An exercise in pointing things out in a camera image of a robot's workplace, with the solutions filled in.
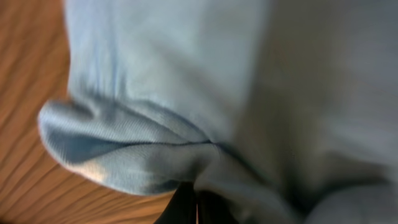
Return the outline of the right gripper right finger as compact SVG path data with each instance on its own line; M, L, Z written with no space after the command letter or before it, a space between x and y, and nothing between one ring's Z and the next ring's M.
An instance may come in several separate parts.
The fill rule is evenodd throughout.
M238 224L222 197L202 191L197 195L198 224Z

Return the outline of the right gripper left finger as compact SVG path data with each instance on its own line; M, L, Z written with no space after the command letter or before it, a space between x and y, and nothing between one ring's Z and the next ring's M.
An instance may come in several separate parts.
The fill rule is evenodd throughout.
M196 224L197 198L193 184L182 183L154 224Z

